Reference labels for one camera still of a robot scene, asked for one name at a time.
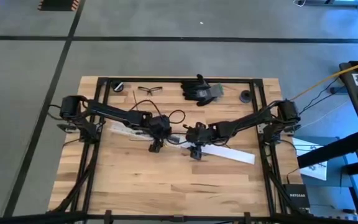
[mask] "wooden table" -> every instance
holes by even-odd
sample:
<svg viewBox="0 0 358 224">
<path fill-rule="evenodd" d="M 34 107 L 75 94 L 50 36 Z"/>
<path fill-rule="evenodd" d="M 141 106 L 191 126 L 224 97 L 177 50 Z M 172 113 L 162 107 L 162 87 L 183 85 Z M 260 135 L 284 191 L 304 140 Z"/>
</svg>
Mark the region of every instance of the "wooden table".
<svg viewBox="0 0 358 224">
<path fill-rule="evenodd" d="M 93 98 L 97 79 L 83 77 L 78 94 Z M 138 86 L 163 86 L 163 91 L 147 96 Z M 282 98 L 278 79 L 264 79 L 264 86 L 268 104 Z M 248 84 L 224 83 L 223 87 L 224 96 L 219 101 L 198 107 L 195 101 L 184 100 L 179 83 L 125 83 L 124 91 L 111 91 L 109 105 L 129 110 L 135 104 L 135 94 L 137 102 L 150 99 L 163 114 L 184 110 L 186 119 L 182 124 L 172 125 L 174 132 L 184 132 L 183 124 L 194 126 L 198 121 L 208 124 L 252 113 L 252 103 L 239 100 L 240 92 L 249 89 Z M 157 116 L 150 103 L 139 105 L 139 110 Z M 178 121 L 181 117 L 177 113 L 171 120 Z M 255 165 L 250 165 L 218 156 L 203 156 L 201 161 L 196 161 L 190 158 L 187 149 L 177 147 L 163 147 L 158 154 L 150 153 L 150 142 L 131 141 L 129 136 L 114 134 L 109 131 L 110 125 L 110 121 L 105 124 L 101 138 L 89 213 L 104 214 L 105 210 L 112 210 L 113 215 L 238 217 L 250 212 L 253 217 L 269 216 L 255 128 L 239 132 L 227 144 L 255 154 Z M 76 138 L 78 134 L 68 134 L 66 141 Z M 49 209 L 55 208 L 74 186 L 82 149 L 80 142 L 63 148 Z M 286 175 L 298 167 L 295 150 L 281 143 L 277 146 L 277 157 L 282 181 L 286 182 Z M 300 173 L 290 174 L 290 180 L 301 184 Z"/>
</svg>

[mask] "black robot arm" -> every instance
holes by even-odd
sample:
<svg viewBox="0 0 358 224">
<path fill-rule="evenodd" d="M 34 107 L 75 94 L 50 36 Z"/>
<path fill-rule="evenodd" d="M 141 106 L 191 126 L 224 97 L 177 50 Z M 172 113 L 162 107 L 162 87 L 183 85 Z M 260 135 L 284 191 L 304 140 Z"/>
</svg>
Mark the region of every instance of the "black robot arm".
<svg viewBox="0 0 358 224">
<path fill-rule="evenodd" d="M 81 111 L 81 104 L 85 108 L 84 111 Z M 59 115 L 63 120 L 74 124 L 80 130 L 80 139 L 89 143 L 99 141 L 99 127 L 103 125 L 90 123 L 86 118 L 91 115 L 104 116 L 107 119 L 122 122 L 128 128 L 151 135 L 154 143 L 149 148 L 150 152 L 159 152 L 163 146 L 163 140 L 172 132 L 169 118 L 165 115 L 153 117 L 153 114 L 148 111 L 124 111 L 96 100 L 89 100 L 84 96 L 64 97 Z"/>
<path fill-rule="evenodd" d="M 270 109 L 277 107 L 278 116 L 271 114 Z M 294 102 L 274 101 L 256 113 L 247 115 L 234 121 L 220 121 L 207 125 L 197 122 L 194 128 L 185 126 L 187 129 L 186 140 L 193 143 L 190 156 L 194 159 L 201 159 L 201 146 L 206 144 L 225 145 L 230 138 L 239 131 L 251 128 L 260 124 L 266 124 L 263 128 L 264 142 L 274 142 L 277 140 L 281 131 L 285 128 L 294 126 L 300 117 Z"/>
</svg>

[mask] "black glove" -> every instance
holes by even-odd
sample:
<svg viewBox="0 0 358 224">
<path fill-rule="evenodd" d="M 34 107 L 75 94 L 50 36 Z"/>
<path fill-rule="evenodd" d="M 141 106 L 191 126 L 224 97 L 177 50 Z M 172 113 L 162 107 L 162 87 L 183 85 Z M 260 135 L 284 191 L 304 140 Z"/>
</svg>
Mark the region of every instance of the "black glove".
<svg viewBox="0 0 358 224">
<path fill-rule="evenodd" d="M 196 81 L 182 82 L 180 86 L 183 90 L 185 100 L 195 100 L 197 106 L 204 106 L 216 99 L 211 93 L 211 86 L 206 83 L 203 76 L 198 74 Z"/>
</svg>

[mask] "black metal frame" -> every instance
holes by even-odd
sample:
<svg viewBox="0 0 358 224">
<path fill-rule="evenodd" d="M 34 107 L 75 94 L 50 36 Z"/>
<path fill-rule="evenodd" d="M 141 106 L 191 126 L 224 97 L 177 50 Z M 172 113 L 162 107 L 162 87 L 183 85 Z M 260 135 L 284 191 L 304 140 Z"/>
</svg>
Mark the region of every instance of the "black metal frame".
<svg viewBox="0 0 358 224">
<path fill-rule="evenodd" d="M 184 80 L 192 80 L 191 78 L 98 78 L 94 99 L 99 100 L 102 87 L 105 86 L 103 94 L 103 104 L 107 104 L 110 86 L 114 79 L 120 82 L 180 82 Z M 249 84 L 252 95 L 252 106 L 254 112 L 258 111 L 257 97 L 255 88 L 259 89 L 260 100 L 262 107 L 267 105 L 264 84 L 262 79 L 230 79 L 230 78 L 209 78 L 206 79 L 209 83 L 244 83 Z M 90 121 L 95 122 L 95 116 L 90 117 Z M 104 122 L 104 117 L 99 117 L 99 123 Z M 101 137 L 102 129 L 98 133 L 98 137 Z M 93 185 L 93 178 L 95 173 L 96 161 L 99 153 L 99 143 L 94 144 L 92 156 L 88 165 L 86 165 L 87 156 L 90 150 L 90 145 L 84 143 L 83 153 L 81 155 L 80 167 L 78 169 L 77 180 L 75 186 L 72 188 L 67 197 L 61 202 L 61 204 L 54 210 L 45 214 L 39 215 L 25 215 L 20 217 L 2 217 L 0 223 L 68 223 L 83 221 L 85 224 L 87 220 L 104 220 L 105 224 L 110 224 L 114 220 L 167 220 L 171 222 L 186 222 L 186 221 L 240 221 L 246 224 L 251 222 L 275 222 L 275 223 L 351 223 L 356 224 L 358 222 L 347 220 L 334 220 L 327 218 L 317 218 L 311 215 L 307 215 L 295 207 L 287 195 L 283 185 L 281 183 L 280 170 L 278 167 L 277 154 L 275 152 L 275 145 L 268 146 L 270 149 L 270 157 L 272 163 L 270 164 L 267 155 L 267 146 L 262 141 L 262 134 L 258 133 L 260 158 L 262 163 L 262 170 L 265 182 L 265 189 L 267 194 L 269 217 L 251 217 L 249 212 L 245 212 L 243 216 L 239 217 L 207 217 L 207 216 L 181 216 L 181 215 L 112 215 L 111 210 L 106 210 L 104 215 L 90 215 L 88 214 L 88 208 L 91 198 L 91 191 Z M 85 181 L 88 180 L 85 190 L 84 203 L 81 211 L 77 211 L 78 197 L 80 195 L 80 189 Z M 281 213 L 276 212 L 275 201 L 272 195 L 272 186 L 278 191 L 278 202 L 280 204 Z M 66 212 L 68 206 L 71 204 L 70 212 Z"/>
</svg>

